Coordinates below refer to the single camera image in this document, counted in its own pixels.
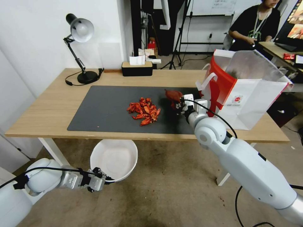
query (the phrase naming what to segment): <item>tissue box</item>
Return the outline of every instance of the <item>tissue box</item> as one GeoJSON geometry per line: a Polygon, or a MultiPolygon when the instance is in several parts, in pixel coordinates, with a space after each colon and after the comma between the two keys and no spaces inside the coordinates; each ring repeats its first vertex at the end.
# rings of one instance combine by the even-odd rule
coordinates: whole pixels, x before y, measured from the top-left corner
{"type": "Polygon", "coordinates": [[[123,76],[151,76],[152,62],[146,61],[145,65],[130,65],[128,61],[122,63],[123,76]]]}

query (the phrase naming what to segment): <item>tripod stand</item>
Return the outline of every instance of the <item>tripod stand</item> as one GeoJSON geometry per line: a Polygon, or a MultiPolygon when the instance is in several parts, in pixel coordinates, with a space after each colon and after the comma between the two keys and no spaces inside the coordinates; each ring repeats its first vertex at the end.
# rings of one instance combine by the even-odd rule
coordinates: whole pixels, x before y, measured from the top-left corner
{"type": "Polygon", "coordinates": [[[177,51],[177,48],[178,48],[179,41],[181,42],[181,40],[182,40],[183,26],[184,26],[184,22],[185,22],[185,19],[186,19],[186,15],[187,15],[187,11],[188,11],[188,8],[189,8],[190,1],[191,0],[185,0],[182,25],[181,25],[181,28],[179,28],[179,35],[178,35],[178,39],[177,39],[177,42],[176,42],[176,46],[175,46],[171,61],[160,69],[164,69],[168,65],[169,65],[169,69],[172,69],[172,67],[174,67],[174,69],[176,69],[175,64],[174,64],[175,55],[177,55],[177,57],[179,59],[179,62],[180,62],[179,66],[182,65],[182,61],[181,61],[181,58],[180,58],[180,48],[179,48],[179,51],[177,51]]]}

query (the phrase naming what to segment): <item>whiteboard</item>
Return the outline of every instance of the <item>whiteboard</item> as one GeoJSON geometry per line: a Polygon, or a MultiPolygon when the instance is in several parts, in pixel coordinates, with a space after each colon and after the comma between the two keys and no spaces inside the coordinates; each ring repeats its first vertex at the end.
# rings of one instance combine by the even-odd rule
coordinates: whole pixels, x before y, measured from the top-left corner
{"type": "Polygon", "coordinates": [[[193,9],[193,15],[232,15],[258,5],[261,0],[191,0],[187,15],[193,9]]]}

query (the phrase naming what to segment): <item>lamp arm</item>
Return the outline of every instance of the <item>lamp arm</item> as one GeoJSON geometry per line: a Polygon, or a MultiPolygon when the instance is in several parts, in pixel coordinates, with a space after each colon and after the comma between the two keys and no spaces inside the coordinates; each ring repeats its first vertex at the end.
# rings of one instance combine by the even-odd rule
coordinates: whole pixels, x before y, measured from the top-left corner
{"type": "Polygon", "coordinates": [[[70,39],[72,35],[69,35],[68,37],[65,37],[63,40],[65,42],[65,44],[67,45],[67,47],[69,48],[70,52],[72,52],[73,56],[75,57],[75,60],[77,62],[77,64],[79,65],[79,67],[82,70],[82,73],[85,75],[86,71],[85,71],[85,65],[83,64],[83,62],[80,60],[80,58],[78,58],[75,54],[75,52],[73,51],[73,49],[70,46],[70,43],[73,42],[73,39],[70,39]]]}

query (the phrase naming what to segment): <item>lamp base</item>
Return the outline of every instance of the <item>lamp base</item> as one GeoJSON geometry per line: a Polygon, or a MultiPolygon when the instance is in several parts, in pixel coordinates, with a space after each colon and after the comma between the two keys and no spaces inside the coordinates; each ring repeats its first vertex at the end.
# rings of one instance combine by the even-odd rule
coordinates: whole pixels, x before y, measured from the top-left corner
{"type": "Polygon", "coordinates": [[[98,80],[98,74],[93,71],[87,71],[86,73],[80,73],[77,79],[81,84],[90,84],[98,80]]]}

